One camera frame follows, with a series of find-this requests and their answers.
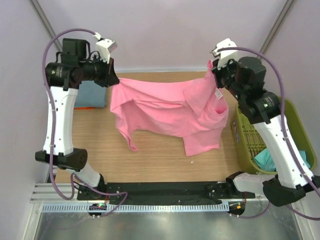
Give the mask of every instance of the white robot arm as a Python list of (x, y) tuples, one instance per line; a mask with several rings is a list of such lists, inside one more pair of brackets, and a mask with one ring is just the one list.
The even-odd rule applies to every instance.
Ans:
[[(285, 137), (281, 125), (280, 100), (274, 93), (263, 89), (265, 66), (256, 57), (239, 59), (237, 50), (223, 48), (236, 47), (229, 38), (217, 44), (211, 51), (215, 57), (212, 72), (216, 76), (218, 88), (226, 88), (237, 99), (239, 109), (261, 135), (276, 166), (277, 175), (238, 173), (233, 175), (233, 184), (240, 192), (265, 195), (270, 202), (284, 206), (303, 198), (312, 190), (305, 177), (319, 187), (319, 177), (304, 164), (285, 120)], [(286, 139), (292, 145), (302, 175), (288, 148)]]
[[(101, 38), (99, 33), (94, 37), (97, 39), (97, 55), (93, 56), (93, 52), (90, 52), (90, 44), (86, 40), (64, 38), (62, 52), (58, 52), (56, 62), (50, 62), (45, 71), (56, 107), (53, 165), (74, 173), (81, 181), (98, 191), (106, 192), (103, 176), (87, 162), (87, 151), (74, 148), (72, 141), (73, 112), (81, 82), (94, 81), (106, 88), (119, 83), (114, 71), (114, 60), (110, 56), (117, 47), (116, 42)], [(49, 97), (48, 103), (45, 143), (43, 149), (35, 153), (35, 159), (45, 163), (49, 163), (53, 123)]]

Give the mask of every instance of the teal cloth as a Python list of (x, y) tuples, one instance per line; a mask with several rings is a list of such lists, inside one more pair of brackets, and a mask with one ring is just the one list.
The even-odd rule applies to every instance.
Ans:
[(95, 84), (93, 81), (83, 81), (79, 86), (74, 107), (96, 107), (104, 108), (106, 102), (107, 89)]
[[(307, 156), (305, 151), (299, 151), (305, 165), (310, 168), (310, 164), (307, 162)], [(255, 163), (259, 166), (260, 169), (265, 170), (267, 172), (275, 172), (276, 165), (274, 163), (273, 158), (270, 155), (269, 150), (266, 148), (262, 152), (260, 152), (257, 156), (254, 157)]]

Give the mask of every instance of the wooden surface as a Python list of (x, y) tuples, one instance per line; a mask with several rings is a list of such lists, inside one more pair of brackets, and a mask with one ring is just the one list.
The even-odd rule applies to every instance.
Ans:
[[(204, 72), (123, 73), (122, 78), (149, 82), (183, 82), (204, 77)], [(136, 131), (133, 152), (115, 127), (115, 116), (109, 106), (103, 109), (75, 110), (73, 145), (88, 151), (88, 162), (104, 176), (106, 182), (197, 182), (223, 181), (239, 171), (230, 118), (236, 101), (223, 90), (229, 105), (229, 120), (222, 132), (220, 149), (186, 157), (182, 138)], [(70, 174), (58, 170), (58, 183), (68, 183)]]

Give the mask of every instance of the laundry basket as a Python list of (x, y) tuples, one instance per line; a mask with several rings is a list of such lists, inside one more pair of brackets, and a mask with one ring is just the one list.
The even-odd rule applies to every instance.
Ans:
[[(285, 115), (292, 138), (298, 150), (305, 151), (306, 160), (312, 170), (316, 165), (316, 155), (297, 111), (289, 100), (285, 101)], [(238, 105), (235, 106), (235, 114), (230, 125), (240, 169), (249, 174), (276, 174), (275, 171), (260, 169), (255, 163), (254, 157), (264, 150), (266, 145), (248, 118), (241, 113)]]

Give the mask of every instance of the white wall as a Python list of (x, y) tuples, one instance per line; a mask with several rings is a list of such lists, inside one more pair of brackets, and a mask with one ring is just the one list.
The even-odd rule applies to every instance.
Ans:
[[(266, 55), (278, 66), (286, 97), (299, 114), (317, 156), (320, 175), (320, 1), (297, 1)], [(268, 69), (266, 88), (279, 94), (275, 75)], [(302, 201), (306, 214), (320, 217), (320, 198), (308, 193)], [(320, 223), (310, 221), (317, 238)]]
[(1, 1), (0, 39), (0, 238), (15, 240), (25, 229), (35, 183), (47, 175), (35, 152), (47, 129), (41, 60), (50, 39), (26, 0)]
[[(259, 50), (285, 0), (39, 0), (53, 29), (87, 28), (117, 41), (117, 71), (204, 70), (231, 38)], [(90, 38), (87, 33), (74, 34)]]

